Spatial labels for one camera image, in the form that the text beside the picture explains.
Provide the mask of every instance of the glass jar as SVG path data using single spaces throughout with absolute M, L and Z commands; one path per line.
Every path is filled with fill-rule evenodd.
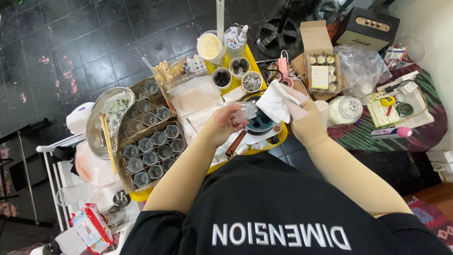
M 337 97 L 329 103 L 330 126 L 353 124 L 360 119 L 362 110 L 358 99 L 350 96 Z

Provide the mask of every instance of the wooden handle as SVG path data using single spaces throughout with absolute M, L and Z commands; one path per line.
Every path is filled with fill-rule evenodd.
M 227 157 L 231 157 L 233 156 L 233 153 L 234 151 L 236 150 L 236 148 L 239 146 L 239 143 L 241 143 L 242 139 L 244 139 L 244 136 L 246 136 L 247 134 L 247 130 L 244 129 L 242 130 L 242 132 L 239 134 L 239 136 L 236 137 L 236 139 L 234 140 L 234 142 L 229 146 L 229 148 L 226 150 L 226 153 L 225 155 Z

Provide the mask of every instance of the hand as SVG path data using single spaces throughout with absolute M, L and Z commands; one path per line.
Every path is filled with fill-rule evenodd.
M 301 92 L 284 86 L 285 91 L 301 102 L 297 105 L 284 99 L 289 113 L 293 117 L 291 128 L 296 138 L 305 146 L 310 147 L 328 137 L 319 116 L 318 107 Z
M 216 148 L 224 144 L 230 135 L 249 123 L 247 120 L 242 122 L 235 120 L 234 113 L 240 108 L 239 104 L 229 104 L 217 109 L 204 125 L 200 136 L 205 137 Z

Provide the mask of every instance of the wooden stick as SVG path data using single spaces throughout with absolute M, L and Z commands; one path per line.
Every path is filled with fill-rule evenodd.
M 112 150 L 112 144 L 110 141 L 110 134 L 109 134 L 109 128 L 107 125 L 107 119 L 106 119 L 105 114 L 100 113 L 100 115 L 101 115 L 102 128 L 104 129 L 104 137 L 106 139 L 106 144 L 107 144 L 107 151 L 109 152 L 110 164 L 112 165 L 113 174 L 115 175 L 116 166 L 115 166 L 115 161 L 114 161 L 115 159 L 113 157 L 113 150 Z

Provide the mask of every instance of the person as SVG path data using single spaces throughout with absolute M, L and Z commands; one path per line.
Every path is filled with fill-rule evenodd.
M 450 254 L 398 193 L 324 131 L 315 103 L 285 102 L 320 172 L 261 152 L 206 177 L 216 148 L 247 124 L 215 111 L 151 192 L 120 254 Z

